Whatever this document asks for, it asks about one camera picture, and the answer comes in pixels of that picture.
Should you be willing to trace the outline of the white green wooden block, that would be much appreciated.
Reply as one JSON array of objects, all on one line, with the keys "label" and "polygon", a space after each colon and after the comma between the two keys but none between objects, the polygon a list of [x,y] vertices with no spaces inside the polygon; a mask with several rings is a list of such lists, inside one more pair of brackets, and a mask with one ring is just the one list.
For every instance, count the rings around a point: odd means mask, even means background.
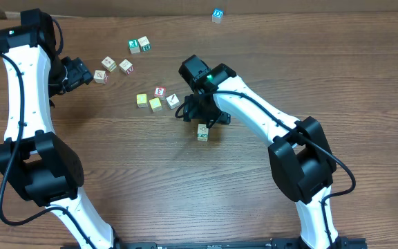
[{"label": "white green wooden block", "polygon": [[199,124],[197,130],[197,139],[199,141],[207,142],[209,137],[209,129],[206,124]]}]

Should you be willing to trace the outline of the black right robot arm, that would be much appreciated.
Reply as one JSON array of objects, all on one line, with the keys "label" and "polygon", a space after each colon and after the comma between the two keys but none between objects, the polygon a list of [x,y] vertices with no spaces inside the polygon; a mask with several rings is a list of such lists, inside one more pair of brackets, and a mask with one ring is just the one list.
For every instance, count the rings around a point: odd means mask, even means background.
[{"label": "black right robot arm", "polygon": [[206,128],[228,125],[232,118],[244,123],[267,146],[276,186],[296,204],[301,246],[338,248],[328,200],[337,166],[321,124],[273,107],[225,64],[209,68],[192,55],[178,72],[193,93],[185,97],[176,117],[203,120]]}]

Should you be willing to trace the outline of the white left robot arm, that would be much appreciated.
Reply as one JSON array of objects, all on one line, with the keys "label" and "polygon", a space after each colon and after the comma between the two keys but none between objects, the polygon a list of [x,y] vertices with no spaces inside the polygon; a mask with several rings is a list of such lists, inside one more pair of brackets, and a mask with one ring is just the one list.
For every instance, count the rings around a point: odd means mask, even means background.
[{"label": "white left robot arm", "polygon": [[52,212],[68,228],[78,248],[119,248],[114,229],[97,213],[84,191],[78,155],[56,134],[51,97],[89,84],[93,74],[80,58],[59,58],[63,41],[56,20],[39,9],[20,14],[20,26],[0,30],[0,57],[8,75],[9,114],[0,144],[0,219],[7,185],[25,201]]}]

